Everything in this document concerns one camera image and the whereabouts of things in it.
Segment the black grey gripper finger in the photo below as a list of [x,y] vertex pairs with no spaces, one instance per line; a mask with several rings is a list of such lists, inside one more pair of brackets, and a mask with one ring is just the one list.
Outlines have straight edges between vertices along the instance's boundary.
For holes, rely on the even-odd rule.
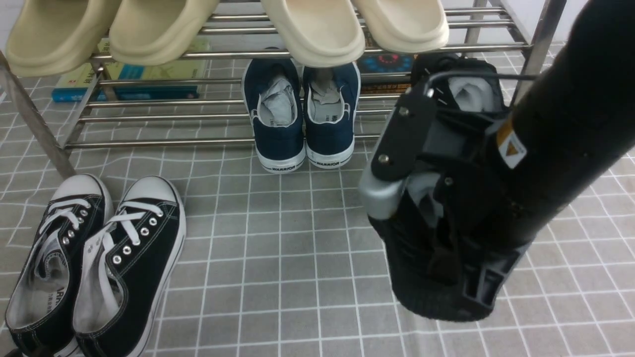
[[362,172],[359,194],[372,219],[385,221],[397,212],[407,178],[423,151],[437,113],[429,91],[426,83],[418,83],[397,99],[373,156]]

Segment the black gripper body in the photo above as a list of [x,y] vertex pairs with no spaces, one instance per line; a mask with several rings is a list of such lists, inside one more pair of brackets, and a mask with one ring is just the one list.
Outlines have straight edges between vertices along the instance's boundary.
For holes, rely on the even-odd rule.
[[441,142],[432,144],[422,154],[422,161],[446,176],[447,184],[456,180],[460,186],[456,200],[465,215],[463,226],[479,242],[505,257],[507,281],[534,235],[520,232],[525,210],[509,196],[508,185],[488,163],[498,154],[489,149],[489,143],[503,120],[501,113],[441,109],[432,131],[433,138]]

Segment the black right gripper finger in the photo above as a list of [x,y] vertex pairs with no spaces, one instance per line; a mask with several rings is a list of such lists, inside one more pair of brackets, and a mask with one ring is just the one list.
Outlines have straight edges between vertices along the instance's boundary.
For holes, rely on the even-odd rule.
[[447,217],[435,217],[431,237],[432,253],[427,264],[427,278],[444,286],[456,286],[462,277],[459,255],[459,234]]

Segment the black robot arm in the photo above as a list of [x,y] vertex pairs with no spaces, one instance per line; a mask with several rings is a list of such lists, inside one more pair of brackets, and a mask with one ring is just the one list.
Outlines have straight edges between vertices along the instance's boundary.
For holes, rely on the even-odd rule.
[[551,67],[506,112],[442,108],[446,71],[397,100],[359,182],[395,298],[476,321],[538,232],[634,146],[634,2],[590,0]]

